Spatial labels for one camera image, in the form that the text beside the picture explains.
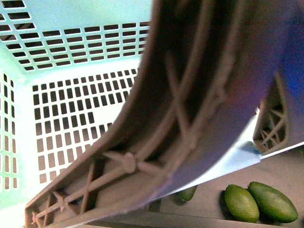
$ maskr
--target plastic laundry basket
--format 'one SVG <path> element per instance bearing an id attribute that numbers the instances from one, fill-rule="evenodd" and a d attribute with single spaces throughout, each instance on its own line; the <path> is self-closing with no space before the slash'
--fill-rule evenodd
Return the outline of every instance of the plastic laundry basket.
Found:
<path id="1" fill-rule="evenodd" d="M 151 1 L 1 1 L 0 210 L 107 131 L 134 84 L 150 11 Z"/>
<path id="2" fill-rule="evenodd" d="M 26 206 L 39 228 L 137 208 L 211 167 L 270 87 L 273 21 L 293 9 L 164 0 L 149 24 L 150 1 L 1 3 L 0 208 L 49 184 Z"/>

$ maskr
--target mint green basket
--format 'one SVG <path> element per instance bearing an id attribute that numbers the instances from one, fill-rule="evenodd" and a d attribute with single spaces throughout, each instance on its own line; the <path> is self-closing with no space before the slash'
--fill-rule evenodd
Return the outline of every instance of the mint green basket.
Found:
<path id="1" fill-rule="evenodd" d="M 101 137 L 137 74 L 152 1 L 0 5 L 0 215 Z"/>

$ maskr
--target gray surface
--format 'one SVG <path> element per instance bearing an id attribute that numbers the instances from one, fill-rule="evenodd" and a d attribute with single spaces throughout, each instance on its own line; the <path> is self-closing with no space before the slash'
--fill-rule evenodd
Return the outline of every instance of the gray surface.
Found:
<path id="1" fill-rule="evenodd" d="M 280 226 L 304 228 L 304 153 L 299 149 L 266 158 L 259 164 L 203 183 L 198 186 L 193 199 L 182 206 L 174 201 L 174 197 L 165 197 L 160 202 L 159 212 L 231 219 L 229 214 L 225 216 L 223 213 L 224 207 L 220 207 L 221 192 L 229 184 L 246 188 L 252 181 L 262 182 L 280 190 L 294 203 L 299 219 L 293 223 L 279 224 Z"/>

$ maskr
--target green lime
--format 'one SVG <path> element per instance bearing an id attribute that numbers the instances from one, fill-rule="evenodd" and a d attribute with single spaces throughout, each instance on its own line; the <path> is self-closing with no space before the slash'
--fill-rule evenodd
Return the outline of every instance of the green lime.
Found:
<path id="1" fill-rule="evenodd" d="M 298 212 L 292 201 L 280 191 L 259 182 L 251 182 L 248 191 L 256 200 L 260 211 L 271 219 L 283 223 L 298 219 Z"/>
<path id="2" fill-rule="evenodd" d="M 260 213 L 251 194 L 244 188 L 230 184 L 225 190 L 225 202 L 237 221 L 256 223 Z"/>

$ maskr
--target curved plastic piece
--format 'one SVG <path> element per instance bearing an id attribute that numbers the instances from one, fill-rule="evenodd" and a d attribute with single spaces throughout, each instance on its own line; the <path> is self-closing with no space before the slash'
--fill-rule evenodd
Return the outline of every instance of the curved plastic piece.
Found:
<path id="1" fill-rule="evenodd" d="M 282 0 L 156 0 L 118 119 L 26 205 L 26 227 L 124 213 L 204 173 L 269 89 L 293 8 Z"/>

